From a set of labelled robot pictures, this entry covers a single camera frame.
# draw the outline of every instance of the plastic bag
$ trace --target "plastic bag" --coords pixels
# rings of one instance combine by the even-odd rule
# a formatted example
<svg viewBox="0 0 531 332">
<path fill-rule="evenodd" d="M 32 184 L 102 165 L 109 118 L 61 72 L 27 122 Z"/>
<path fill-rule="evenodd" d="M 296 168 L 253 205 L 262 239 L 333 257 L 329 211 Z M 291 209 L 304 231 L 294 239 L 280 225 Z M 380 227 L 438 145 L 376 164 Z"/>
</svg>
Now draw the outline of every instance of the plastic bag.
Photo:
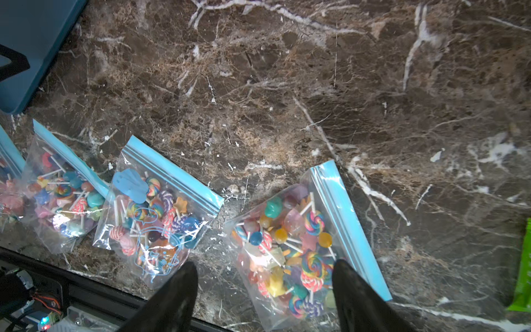
<svg viewBox="0 0 531 332">
<path fill-rule="evenodd" d="M 527 218 L 515 299 L 507 310 L 531 312 L 531 218 Z"/>
<path fill-rule="evenodd" d="M 24 199 L 16 189 L 24 164 L 24 158 L 0 126 L 0 231 L 24 214 Z"/>
<path fill-rule="evenodd" d="M 114 250 L 158 288 L 186 260 L 223 198 L 135 136 L 116 169 L 93 245 Z"/>
<path fill-rule="evenodd" d="M 228 221 L 224 231 L 266 331 L 335 308 L 332 271 L 338 258 L 391 299 L 333 161 L 310 168 L 300 184 Z"/>
<path fill-rule="evenodd" d="M 35 120 L 33 129 L 19 190 L 33 202 L 29 224 L 43 244 L 51 253 L 69 252 L 95 227 L 108 186 Z"/>
</svg>

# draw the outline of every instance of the round lollipop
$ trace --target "round lollipop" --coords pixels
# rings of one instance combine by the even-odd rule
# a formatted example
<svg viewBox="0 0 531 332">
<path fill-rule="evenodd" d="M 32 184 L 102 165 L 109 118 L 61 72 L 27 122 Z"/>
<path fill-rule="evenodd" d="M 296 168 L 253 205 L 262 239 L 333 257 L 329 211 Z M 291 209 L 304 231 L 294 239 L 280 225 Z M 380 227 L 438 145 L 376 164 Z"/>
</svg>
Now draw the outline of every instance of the round lollipop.
<svg viewBox="0 0 531 332">
<path fill-rule="evenodd" d="M 326 232 L 319 234 L 319 245 L 323 248 L 328 248 L 333 259 L 336 260 L 336 255 L 332 251 L 332 235 Z"/>
<path fill-rule="evenodd" d="M 116 241 L 119 241 L 124 235 L 125 228 L 123 228 L 122 226 L 114 226 L 113 229 L 109 231 L 109 237 Z"/>
<path fill-rule="evenodd" d="M 313 301 L 311 302 L 310 298 L 305 298 L 302 304 L 302 308 L 306 312 L 307 316 L 310 318 L 320 316 L 323 313 L 324 306 L 322 302 Z"/>
<path fill-rule="evenodd" d="M 155 197 L 160 191 L 160 181 L 154 177 L 148 177 L 146 182 L 149 186 L 148 197 Z"/>
<path fill-rule="evenodd" d="M 169 190 L 162 190 L 159 194 L 160 199 L 164 204 L 164 212 L 168 212 L 173 209 L 173 194 Z"/>
<path fill-rule="evenodd" d="M 323 216 L 319 211 L 310 211 L 306 215 L 304 226 L 310 235 L 319 235 L 324 230 Z"/>
<path fill-rule="evenodd" d="M 297 295 L 293 295 L 291 299 L 289 299 L 289 310 L 298 319 L 304 319 L 306 317 L 306 311 L 303 307 L 304 300 L 302 300 Z"/>
</svg>

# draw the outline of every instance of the brown marble surface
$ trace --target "brown marble surface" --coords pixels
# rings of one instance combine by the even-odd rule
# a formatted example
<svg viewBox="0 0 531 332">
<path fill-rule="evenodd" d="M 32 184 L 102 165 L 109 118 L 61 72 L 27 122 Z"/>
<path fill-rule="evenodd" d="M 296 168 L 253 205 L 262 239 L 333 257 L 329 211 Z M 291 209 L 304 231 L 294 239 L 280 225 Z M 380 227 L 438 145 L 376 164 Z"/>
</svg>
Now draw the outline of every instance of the brown marble surface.
<svg viewBox="0 0 531 332">
<path fill-rule="evenodd" d="M 391 293 L 419 331 L 521 331 L 512 301 L 530 213 L 531 12 L 513 0 L 89 0 L 24 115 L 110 181 L 134 134 L 226 204 L 191 255 L 195 316 L 262 330 L 221 225 L 334 158 Z M 51 257 L 148 298 L 90 233 Z M 334 313 L 293 331 L 337 330 Z"/>
</svg>

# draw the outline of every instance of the lollipop stick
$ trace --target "lollipop stick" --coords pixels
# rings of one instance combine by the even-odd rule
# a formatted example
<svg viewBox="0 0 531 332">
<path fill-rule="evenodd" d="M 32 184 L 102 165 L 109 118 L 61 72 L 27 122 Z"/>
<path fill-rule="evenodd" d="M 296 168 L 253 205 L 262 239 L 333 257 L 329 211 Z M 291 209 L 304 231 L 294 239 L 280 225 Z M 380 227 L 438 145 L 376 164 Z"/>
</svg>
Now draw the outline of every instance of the lollipop stick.
<svg viewBox="0 0 531 332">
<path fill-rule="evenodd" d="M 37 176 L 37 177 L 46 177 L 46 176 L 48 176 L 48 175 L 52 175 L 52 174 L 58 173 L 58 172 L 60 172 L 60 171 L 61 171 L 61 169 L 56 169 L 56 170 L 53 171 L 53 172 L 46 173 L 46 174 L 42 174 L 42 175 L 39 175 L 39 176 Z"/>
<path fill-rule="evenodd" d="M 306 213 L 306 210 L 308 210 L 308 209 L 310 208 L 310 206 L 312 206 L 312 204 L 313 204 L 313 202 L 308 203 L 308 205 L 306 205 L 306 206 L 304 207 L 304 209 L 302 209 L 302 211 L 299 212 L 299 214 L 300 214 L 301 216 L 304 215 L 304 214 Z"/>
<path fill-rule="evenodd" d="M 44 151 L 48 152 L 50 154 L 50 158 L 54 161 L 54 163 L 64 172 L 66 173 L 66 170 L 57 162 L 57 159 L 55 159 L 54 154 L 48 150 L 46 147 L 42 147 Z"/>
<path fill-rule="evenodd" d="M 315 199 L 313 198 L 313 192 L 310 192 L 310 198 L 312 199 L 312 212 L 315 214 Z"/>
<path fill-rule="evenodd" d="M 296 246 L 290 244 L 290 243 L 287 243 L 287 242 L 284 242 L 285 245 L 287 245 L 288 247 L 292 248 L 292 249 L 295 249 L 297 250 L 298 252 L 300 253 L 304 253 L 301 249 L 297 248 Z"/>
<path fill-rule="evenodd" d="M 302 241 L 299 241 L 299 240 L 296 240 L 296 239 L 292 239 L 291 237 L 288 237 L 288 241 L 295 242 L 295 243 L 298 243 L 298 244 L 302 244 Z"/>
<path fill-rule="evenodd" d="M 275 256 L 273 256 L 273 254 L 272 254 L 269 250 L 267 250 L 266 248 L 264 248 L 264 246 L 261 245 L 261 244 L 259 245 L 259 247 L 261 247 L 262 249 L 264 249 L 264 251 L 268 254 L 268 256 L 271 257 L 271 258 L 275 261 L 275 263 L 278 264 L 278 266 L 282 267 L 282 264 L 280 264 L 280 262 L 275 258 Z"/>
<path fill-rule="evenodd" d="M 328 247 L 328 250 L 330 251 L 330 254 L 332 255 L 333 259 L 336 260 L 336 255 L 334 255 L 332 247 Z"/>
<path fill-rule="evenodd" d="M 114 224 L 118 226 L 118 202 L 114 200 Z"/>
</svg>

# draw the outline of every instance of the rainbow swirl lollipop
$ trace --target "rainbow swirl lollipop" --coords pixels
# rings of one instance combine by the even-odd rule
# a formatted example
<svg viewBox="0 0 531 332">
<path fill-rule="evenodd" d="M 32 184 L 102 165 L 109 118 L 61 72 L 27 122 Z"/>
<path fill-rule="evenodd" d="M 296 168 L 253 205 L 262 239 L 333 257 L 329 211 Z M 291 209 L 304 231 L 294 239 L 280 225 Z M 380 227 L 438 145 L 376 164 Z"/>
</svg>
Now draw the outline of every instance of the rainbow swirl lollipop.
<svg viewBox="0 0 531 332">
<path fill-rule="evenodd" d="M 127 205 L 127 215 L 136 220 L 142 220 L 148 214 L 147 206 L 145 203 L 137 204 L 133 201 L 129 202 Z"/>
<path fill-rule="evenodd" d="M 151 203 L 149 203 L 149 208 L 153 210 L 159 218 L 164 214 L 164 206 L 162 206 L 162 201 L 159 198 L 153 198 Z"/>
<path fill-rule="evenodd" d="M 72 194 L 72 187 L 66 184 L 60 184 L 55 188 L 55 194 L 57 197 L 67 197 Z"/>
<path fill-rule="evenodd" d="M 324 230 L 323 215 L 319 211 L 312 210 L 306 214 L 304 226 L 310 235 L 319 235 Z"/>
<path fill-rule="evenodd" d="M 149 186 L 148 197 L 155 197 L 160 191 L 160 181 L 154 177 L 148 177 L 146 182 Z"/>
<path fill-rule="evenodd" d="M 288 306 L 289 310 L 296 318 L 304 319 L 304 317 L 306 317 L 306 311 L 304 310 L 304 300 L 297 295 L 293 295 L 292 298 L 289 299 Z"/>
</svg>

